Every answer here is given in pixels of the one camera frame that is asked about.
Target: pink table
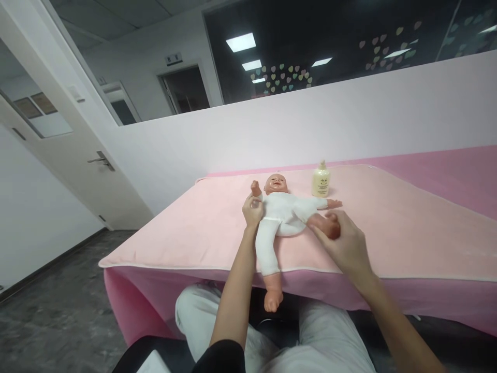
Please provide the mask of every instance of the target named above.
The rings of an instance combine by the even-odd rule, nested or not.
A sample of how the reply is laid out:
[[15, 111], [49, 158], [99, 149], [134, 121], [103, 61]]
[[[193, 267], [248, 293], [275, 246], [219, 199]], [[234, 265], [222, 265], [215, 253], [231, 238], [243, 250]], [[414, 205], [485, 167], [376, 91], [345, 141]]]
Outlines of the pink table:
[[[497, 220], [497, 146], [397, 155], [328, 163], [370, 164], [413, 185]], [[209, 177], [314, 168], [315, 165], [246, 170]], [[158, 270], [112, 267], [104, 271], [107, 293], [130, 345], [144, 335], [176, 338], [174, 306], [188, 285], [202, 279], [226, 281], [220, 270]], [[312, 283], [333, 282], [330, 293], [313, 293]], [[321, 299], [348, 310], [368, 309], [341, 274], [294, 271], [283, 274], [284, 291]], [[407, 314], [462, 322], [497, 336], [497, 283], [444, 279], [386, 279], [389, 291]], [[305, 283], [302, 289], [299, 284]], [[263, 287], [258, 275], [254, 286]]]

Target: ceiling light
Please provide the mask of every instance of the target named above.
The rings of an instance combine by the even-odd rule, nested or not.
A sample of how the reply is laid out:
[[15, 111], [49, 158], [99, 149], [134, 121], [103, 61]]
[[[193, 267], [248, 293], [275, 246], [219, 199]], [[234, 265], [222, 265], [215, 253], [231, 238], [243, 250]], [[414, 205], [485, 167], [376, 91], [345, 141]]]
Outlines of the ceiling light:
[[402, 53], [405, 53], [407, 52], [408, 50], [411, 50], [412, 48], [407, 48], [407, 49], [402, 49], [400, 51], [397, 51], [397, 52], [394, 52], [394, 53], [391, 53], [389, 54], [388, 56], [385, 56], [383, 58], [390, 58], [390, 57], [397, 57], [398, 55], [401, 55]]
[[249, 70], [253, 70], [253, 69], [262, 67], [262, 65], [260, 64], [260, 60], [247, 62], [247, 63], [242, 64], [242, 66], [245, 69], [245, 71], [249, 71]]
[[255, 47], [254, 35], [252, 33], [228, 39], [226, 42], [234, 53]]
[[479, 34], [483, 34], [483, 33], [487, 33], [487, 32], [492, 32], [492, 31], [495, 31], [497, 30], [497, 25], [494, 25], [492, 27], [489, 27], [488, 29], [486, 30], [483, 30], [483, 31], [480, 31]]
[[328, 59], [324, 59], [324, 60], [319, 60], [319, 61], [316, 61], [316, 62], [314, 62], [314, 64], [313, 64], [311, 67], [327, 64], [328, 62], [330, 62], [330, 60], [331, 60], [332, 58], [333, 58], [333, 57], [330, 57], [330, 58], [328, 58]]

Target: baby doll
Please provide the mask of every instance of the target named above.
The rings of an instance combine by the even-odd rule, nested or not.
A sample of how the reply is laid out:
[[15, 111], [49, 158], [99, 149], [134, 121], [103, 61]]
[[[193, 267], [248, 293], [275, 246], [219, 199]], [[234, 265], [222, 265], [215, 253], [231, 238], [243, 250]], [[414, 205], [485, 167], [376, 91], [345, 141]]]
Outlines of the baby doll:
[[302, 232], [305, 225], [318, 227], [331, 239], [340, 235], [340, 225], [335, 215], [325, 218], [317, 213], [318, 209], [341, 207], [342, 202], [325, 198], [299, 198], [288, 192], [283, 175], [274, 174], [264, 186], [267, 196], [262, 195], [258, 181], [251, 185], [252, 195], [264, 203], [265, 214], [259, 224], [255, 239], [255, 250], [260, 270], [266, 285], [264, 308], [267, 312], [276, 312], [283, 300], [281, 273], [274, 252], [275, 236], [287, 237]]

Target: framed picture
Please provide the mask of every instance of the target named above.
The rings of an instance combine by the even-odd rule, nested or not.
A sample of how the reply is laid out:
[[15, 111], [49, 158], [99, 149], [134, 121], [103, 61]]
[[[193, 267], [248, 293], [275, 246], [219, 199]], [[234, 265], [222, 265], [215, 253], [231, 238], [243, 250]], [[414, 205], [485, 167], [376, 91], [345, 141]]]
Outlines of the framed picture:
[[29, 97], [25, 97], [14, 101], [17, 108], [23, 113], [28, 119], [33, 119], [37, 117], [42, 117], [43, 114], [40, 110], [33, 104]]
[[57, 112], [57, 109], [50, 100], [45, 96], [45, 93], [40, 92], [31, 96], [36, 105], [45, 113], [45, 115]]

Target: white onesie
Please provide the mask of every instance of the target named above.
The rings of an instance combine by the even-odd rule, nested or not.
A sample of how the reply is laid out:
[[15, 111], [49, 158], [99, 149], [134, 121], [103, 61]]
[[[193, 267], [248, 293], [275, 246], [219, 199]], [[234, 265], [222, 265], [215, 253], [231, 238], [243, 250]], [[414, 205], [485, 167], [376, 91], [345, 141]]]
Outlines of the white onesie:
[[325, 198], [299, 198], [289, 193], [261, 193], [256, 196], [264, 203], [265, 214], [259, 224], [255, 239], [255, 250], [263, 276], [280, 271], [278, 259], [274, 252], [275, 236], [287, 237], [299, 234], [305, 228], [307, 220], [317, 209], [328, 207]]

